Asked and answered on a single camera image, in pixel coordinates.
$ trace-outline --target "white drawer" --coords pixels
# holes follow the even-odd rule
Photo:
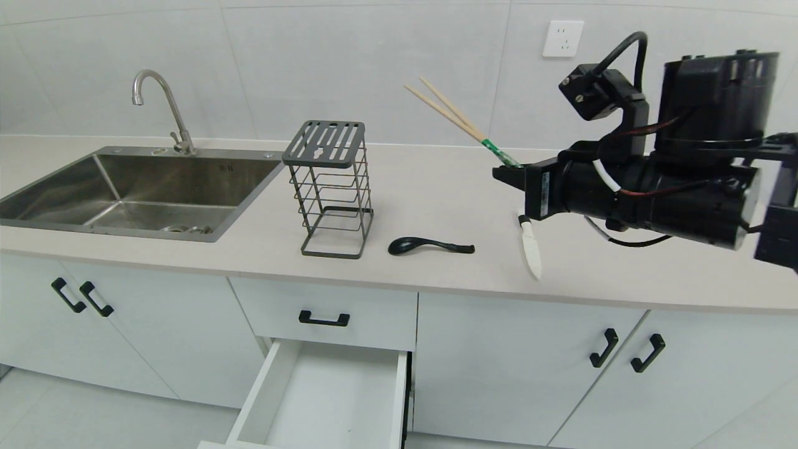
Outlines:
[[[276,340],[227,445],[246,449],[399,449],[406,352]]]
[[[258,336],[415,350],[415,292],[235,277],[230,282]]]

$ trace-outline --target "black spoon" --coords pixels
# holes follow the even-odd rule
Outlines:
[[[421,237],[399,237],[388,245],[388,252],[394,256],[398,256],[412,249],[418,248],[423,244],[434,244],[435,246],[440,246],[441,248],[447,249],[451,252],[460,252],[462,254],[473,254],[475,251],[474,245],[472,244],[451,244]]]

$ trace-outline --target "faucet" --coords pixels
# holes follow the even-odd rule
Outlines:
[[[187,156],[196,156],[197,148],[194,147],[192,137],[188,135],[186,124],[183,123],[183,118],[180,116],[180,111],[177,109],[175,96],[172,95],[172,89],[169,88],[169,84],[167,84],[164,77],[160,76],[158,72],[145,69],[141,70],[136,75],[133,79],[133,104],[136,106],[144,104],[144,99],[141,97],[141,83],[144,82],[146,77],[152,77],[155,81],[158,81],[158,84],[164,89],[166,100],[169,101],[169,107],[172,108],[172,115],[175,116],[175,121],[177,122],[177,130],[180,131],[180,139],[177,138],[177,134],[174,131],[169,133],[169,135],[175,139],[175,150]]]

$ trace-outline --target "white spatula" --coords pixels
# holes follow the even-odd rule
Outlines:
[[[543,275],[543,261],[540,259],[540,250],[538,249],[538,241],[535,239],[535,233],[532,232],[532,222],[523,213],[523,209],[518,211],[518,222],[521,224],[521,244],[523,245],[523,254],[526,256],[529,271],[535,279],[540,280]]]

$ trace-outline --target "metal rack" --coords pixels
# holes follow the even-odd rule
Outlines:
[[[374,216],[365,153],[363,123],[312,120],[282,154],[307,230],[304,256],[363,254]]]

